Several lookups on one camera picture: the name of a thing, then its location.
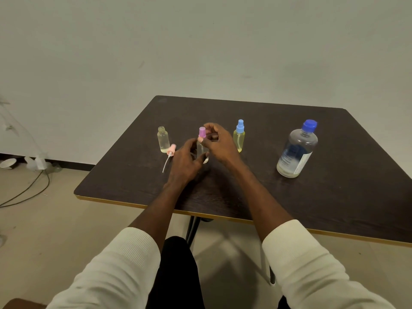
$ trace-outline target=white label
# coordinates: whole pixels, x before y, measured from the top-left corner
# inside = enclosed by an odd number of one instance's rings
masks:
[[[308,161],[310,155],[312,153],[310,152],[309,154],[303,154],[302,158],[300,159],[299,163],[297,164],[296,170],[293,173],[294,175],[297,173],[300,173],[302,171],[302,168],[305,166],[306,162]]]

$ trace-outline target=yellow table edge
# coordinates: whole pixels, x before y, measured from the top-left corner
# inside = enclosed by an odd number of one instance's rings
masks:
[[[108,200],[108,199],[80,196],[80,195],[76,195],[76,194],[75,194],[75,196],[78,199],[83,200],[83,201],[94,201],[94,202],[98,202],[98,203],[107,203],[107,204],[114,204],[114,205],[121,205],[121,206],[135,207],[135,208],[143,208],[143,209],[147,207],[147,205],[126,203],[126,202],[122,202],[122,201],[111,201],[111,200]],[[201,218],[224,219],[224,220],[229,220],[229,221],[234,221],[234,222],[253,224],[253,221],[246,220],[246,219],[230,218],[230,217],[217,216],[217,215],[208,215],[208,214],[204,214],[204,213],[194,213],[194,212],[191,212],[191,211],[181,211],[181,210],[177,210],[177,209],[175,209],[173,211],[173,213],[179,213],[179,214],[182,214],[182,215],[189,215],[189,216],[197,216],[197,217],[201,217]],[[386,240],[386,239],[378,239],[378,238],[368,237],[368,236],[345,234],[345,233],[338,233],[338,232],[331,232],[331,231],[322,231],[322,230],[316,230],[316,229],[307,229],[307,230],[310,233],[313,233],[313,234],[343,237],[343,238],[346,238],[346,239],[353,239],[353,240],[373,242],[373,243],[381,243],[381,244],[388,244],[388,245],[395,245],[395,246],[412,247],[412,243],[407,243],[407,242],[399,242],[399,241],[392,241],[392,240]]]

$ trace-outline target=wall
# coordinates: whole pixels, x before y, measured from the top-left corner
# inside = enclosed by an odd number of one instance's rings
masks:
[[[163,94],[346,108],[412,176],[411,7],[1,0],[0,152],[95,164]]]

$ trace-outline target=pink spray nozzle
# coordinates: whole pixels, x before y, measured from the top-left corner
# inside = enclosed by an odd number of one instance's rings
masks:
[[[167,150],[167,155],[173,156],[175,154],[175,149],[176,144],[172,144]]]
[[[206,137],[206,128],[205,127],[200,127],[199,128],[199,137],[201,137],[201,138]]]

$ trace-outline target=person's left hand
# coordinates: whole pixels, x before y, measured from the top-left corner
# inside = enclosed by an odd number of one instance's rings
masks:
[[[197,172],[202,167],[209,152],[206,152],[193,160],[190,150],[196,147],[197,139],[187,140],[182,148],[178,149],[173,155],[172,169],[170,170],[168,183],[182,184],[184,188],[194,179]]]

